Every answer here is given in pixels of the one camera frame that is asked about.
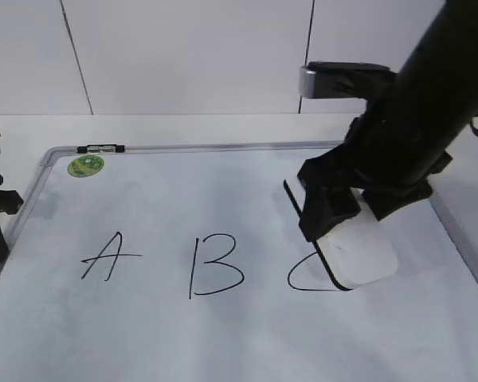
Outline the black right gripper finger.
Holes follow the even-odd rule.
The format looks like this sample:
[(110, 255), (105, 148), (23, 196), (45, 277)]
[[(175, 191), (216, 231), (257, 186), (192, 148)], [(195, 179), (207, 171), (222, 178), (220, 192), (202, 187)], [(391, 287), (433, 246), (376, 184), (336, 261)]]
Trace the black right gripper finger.
[(405, 188), (396, 193), (394, 191), (365, 189), (362, 192), (362, 197), (377, 221), (381, 221), (407, 205), (428, 199), (432, 194), (431, 185), (427, 180), (423, 180), (414, 187)]
[(360, 212), (356, 197), (347, 187), (307, 187), (299, 227), (306, 241), (314, 242)]

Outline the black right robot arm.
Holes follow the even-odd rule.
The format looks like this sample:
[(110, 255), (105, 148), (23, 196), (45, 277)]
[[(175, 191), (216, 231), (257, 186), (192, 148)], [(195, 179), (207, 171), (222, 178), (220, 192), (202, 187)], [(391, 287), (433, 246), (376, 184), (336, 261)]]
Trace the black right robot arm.
[(374, 217), (432, 195), (428, 177), (478, 114), (478, 1), (447, 1), (399, 72), (378, 64), (312, 61), (300, 70), (306, 99), (364, 99), (341, 144), (306, 160), (299, 226), (314, 242), (359, 214)]

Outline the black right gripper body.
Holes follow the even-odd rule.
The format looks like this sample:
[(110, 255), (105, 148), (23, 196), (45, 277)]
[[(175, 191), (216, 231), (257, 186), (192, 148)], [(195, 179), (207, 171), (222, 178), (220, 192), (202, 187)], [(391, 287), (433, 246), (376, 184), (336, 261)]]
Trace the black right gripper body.
[(305, 187), (409, 191), (450, 162), (453, 120), (437, 115), (365, 113), (343, 143), (304, 161), (297, 178)]

